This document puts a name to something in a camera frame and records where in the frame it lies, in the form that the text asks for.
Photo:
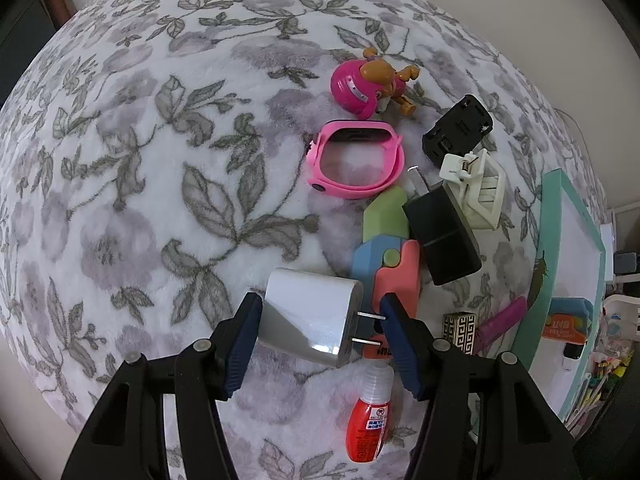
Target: white plastic clip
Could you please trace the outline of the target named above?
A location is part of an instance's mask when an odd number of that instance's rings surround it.
[[[447,153],[440,168],[472,229],[497,229],[506,174],[486,149],[475,155]]]

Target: floral pattern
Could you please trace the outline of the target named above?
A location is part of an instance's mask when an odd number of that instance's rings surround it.
[[[422,272],[418,312],[436,334],[446,312],[481,322],[527,293],[544,173],[563,168],[604,220],[602,186],[554,108],[425,0],[94,0],[0,112],[2,333],[73,428],[124,353],[160,357],[208,336],[274,267],[348,273],[368,202],[315,192],[303,161],[325,122],[349,117],[329,75],[368,46],[422,69],[407,90],[415,116],[384,115],[407,164],[436,178],[421,135],[473,93],[494,117],[482,145],[509,177],[499,229],[476,232],[482,270],[445,286]],[[258,344],[242,389],[219,404],[241,477],[400,478],[424,413],[401,388],[380,459],[346,459],[364,367],[332,370]]]

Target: patterned cube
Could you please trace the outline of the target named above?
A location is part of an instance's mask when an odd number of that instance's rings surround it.
[[[442,317],[442,337],[452,345],[471,355],[474,348],[476,314],[472,312],[454,312]]]

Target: cable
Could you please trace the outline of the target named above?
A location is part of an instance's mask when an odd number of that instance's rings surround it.
[[[578,132],[580,132],[580,136],[582,137],[582,143],[584,145],[584,149],[587,152],[587,158],[589,159],[589,165],[593,169],[593,163],[591,162],[591,153],[589,153],[589,146],[587,145],[587,141],[584,138],[584,133],[582,132],[582,128],[580,127],[580,124],[578,124],[578,121],[576,121],[571,114],[568,114],[567,112],[565,112],[561,108],[554,108],[554,110],[556,112],[558,112],[558,113],[561,113],[562,115],[565,115],[565,116],[569,117],[572,120],[572,122],[575,124],[575,127],[578,128]]]

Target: glue bottle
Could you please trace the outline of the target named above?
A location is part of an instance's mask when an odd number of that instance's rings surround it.
[[[376,360],[365,373],[347,425],[347,455],[354,462],[371,462],[382,449],[393,383],[394,370],[385,361]]]

